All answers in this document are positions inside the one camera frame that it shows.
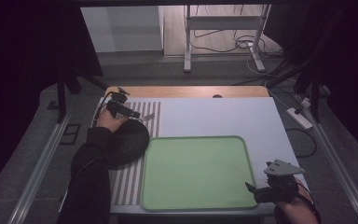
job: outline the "striped mat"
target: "striped mat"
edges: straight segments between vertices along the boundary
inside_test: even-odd
[[[155,117],[144,122],[144,125],[151,138],[158,137],[161,102],[131,102],[125,106],[140,112],[143,116],[154,113]],[[122,169],[109,171],[111,205],[140,204],[144,161],[143,156],[138,161],[123,166]]]

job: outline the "hand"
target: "hand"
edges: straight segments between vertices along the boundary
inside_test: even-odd
[[[303,185],[301,181],[297,178],[296,182]],[[304,188],[302,188],[301,186],[298,186],[298,188],[298,193],[300,193],[312,202],[311,197],[309,196],[307,191],[304,190]],[[294,198],[290,203],[276,202],[275,204],[282,209],[286,218],[292,224],[318,224],[318,220],[316,219],[315,215],[310,211],[310,208],[307,206],[307,204],[298,198]]]
[[[120,128],[120,126],[128,120],[127,117],[120,119],[113,118],[112,114],[105,107],[101,110],[100,117],[97,120],[97,127],[104,127],[114,133]]]

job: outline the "black sleeve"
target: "black sleeve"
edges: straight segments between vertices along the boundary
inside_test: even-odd
[[[57,223],[109,223],[111,195],[108,169],[104,162],[94,161],[106,153],[111,136],[106,128],[89,129],[87,142],[72,160],[72,180]]]

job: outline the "white table surface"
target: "white table surface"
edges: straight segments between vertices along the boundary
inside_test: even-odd
[[[130,98],[128,103],[160,102],[159,118],[146,124],[159,126],[158,137],[238,135],[246,143],[257,188],[267,187],[267,161],[279,159],[298,166],[295,153],[270,97],[252,98]],[[303,175],[296,175],[307,186]],[[166,211],[169,214],[260,215],[273,214],[273,203],[252,209],[225,211]],[[148,214],[141,205],[112,205],[113,213]]]

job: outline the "green tray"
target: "green tray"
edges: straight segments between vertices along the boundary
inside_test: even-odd
[[[152,138],[141,203],[148,210],[250,208],[255,184],[239,136]]]

